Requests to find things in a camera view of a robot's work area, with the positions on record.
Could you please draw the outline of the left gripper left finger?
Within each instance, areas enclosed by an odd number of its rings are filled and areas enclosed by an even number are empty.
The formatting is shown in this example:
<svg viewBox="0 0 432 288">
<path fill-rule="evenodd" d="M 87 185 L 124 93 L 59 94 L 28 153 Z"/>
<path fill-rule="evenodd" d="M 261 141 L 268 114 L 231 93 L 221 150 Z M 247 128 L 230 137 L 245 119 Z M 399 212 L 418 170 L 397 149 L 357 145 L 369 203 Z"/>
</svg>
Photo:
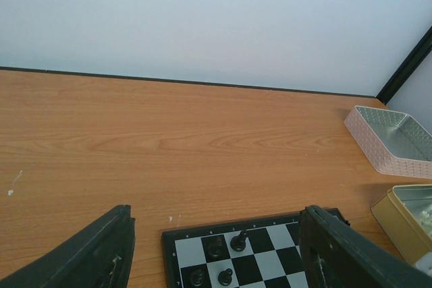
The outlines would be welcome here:
<svg viewBox="0 0 432 288">
<path fill-rule="evenodd" d="M 1 279 L 2 287 L 127 287 L 135 246 L 130 205 L 117 205 L 75 235 Z"/>
</svg>

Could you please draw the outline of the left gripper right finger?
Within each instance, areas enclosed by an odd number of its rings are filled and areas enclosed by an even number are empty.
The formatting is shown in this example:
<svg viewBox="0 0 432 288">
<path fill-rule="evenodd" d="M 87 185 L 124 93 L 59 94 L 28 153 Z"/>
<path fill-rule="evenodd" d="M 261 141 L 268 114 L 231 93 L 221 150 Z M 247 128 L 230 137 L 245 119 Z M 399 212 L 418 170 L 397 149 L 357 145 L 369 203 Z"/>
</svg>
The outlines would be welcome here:
<svg viewBox="0 0 432 288">
<path fill-rule="evenodd" d="M 299 246 L 309 287 L 430 287 L 397 259 L 319 206 L 300 212 Z"/>
</svg>

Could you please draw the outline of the black pawn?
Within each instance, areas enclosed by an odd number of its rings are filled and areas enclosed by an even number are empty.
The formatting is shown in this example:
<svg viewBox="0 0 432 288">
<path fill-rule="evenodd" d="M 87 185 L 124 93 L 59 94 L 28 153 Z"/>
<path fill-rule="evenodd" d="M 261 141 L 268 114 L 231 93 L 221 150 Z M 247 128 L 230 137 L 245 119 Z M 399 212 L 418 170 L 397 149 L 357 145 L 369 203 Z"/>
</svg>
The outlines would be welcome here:
<svg viewBox="0 0 432 288">
<path fill-rule="evenodd" d="M 246 239 L 248 237 L 247 231 L 242 230 L 236 236 L 232 237 L 230 241 L 231 249 L 235 252 L 242 252 L 246 248 Z"/>
<path fill-rule="evenodd" d="M 190 275 L 190 284 L 193 287 L 201 287 L 205 280 L 205 274 L 204 271 L 201 269 L 198 269 L 191 273 Z"/>
<path fill-rule="evenodd" d="M 217 280 L 220 285 L 227 287 L 232 284 L 233 281 L 233 269 L 227 268 L 225 270 L 222 270 L 217 277 Z"/>
</svg>

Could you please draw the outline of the black rook piece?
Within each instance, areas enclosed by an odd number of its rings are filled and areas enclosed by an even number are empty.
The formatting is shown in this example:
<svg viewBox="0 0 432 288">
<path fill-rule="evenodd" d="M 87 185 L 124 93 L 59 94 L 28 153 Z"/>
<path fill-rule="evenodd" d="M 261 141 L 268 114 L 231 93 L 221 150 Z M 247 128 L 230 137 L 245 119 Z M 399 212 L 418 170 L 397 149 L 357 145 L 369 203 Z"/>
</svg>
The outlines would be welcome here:
<svg viewBox="0 0 432 288">
<path fill-rule="evenodd" d="M 220 236 L 217 236 L 213 242 L 208 245 L 207 254 L 212 259 L 219 258 L 222 254 L 222 247 L 222 239 Z"/>
</svg>

